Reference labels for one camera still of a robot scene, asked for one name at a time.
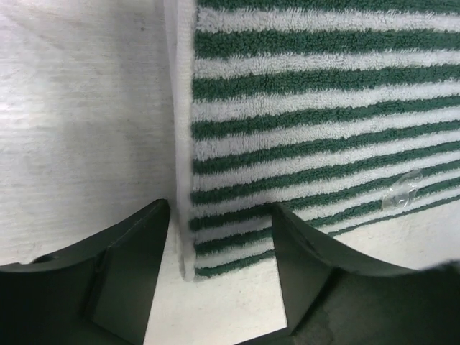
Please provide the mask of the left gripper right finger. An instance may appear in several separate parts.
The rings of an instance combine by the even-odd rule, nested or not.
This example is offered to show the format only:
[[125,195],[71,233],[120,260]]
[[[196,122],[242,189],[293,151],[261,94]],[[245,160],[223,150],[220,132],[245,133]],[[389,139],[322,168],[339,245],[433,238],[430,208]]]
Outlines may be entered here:
[[383,262],[272,207],[272,238],[294,344],[457,344],[459,263]]

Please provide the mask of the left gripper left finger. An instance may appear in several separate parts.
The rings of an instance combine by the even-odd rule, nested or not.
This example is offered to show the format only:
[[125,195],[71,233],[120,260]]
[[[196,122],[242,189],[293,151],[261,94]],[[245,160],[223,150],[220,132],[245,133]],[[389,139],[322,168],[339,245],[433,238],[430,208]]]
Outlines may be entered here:
[[28,264],[1,267],[3,344],[142,344],[170,222],[164,199]]

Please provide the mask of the green white striped towel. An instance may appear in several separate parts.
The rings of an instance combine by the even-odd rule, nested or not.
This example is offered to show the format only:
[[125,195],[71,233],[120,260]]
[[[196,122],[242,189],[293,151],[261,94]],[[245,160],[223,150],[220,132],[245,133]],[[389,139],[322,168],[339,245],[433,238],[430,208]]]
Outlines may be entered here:
[[459,200],[457,1],[165,1],[187,280]]

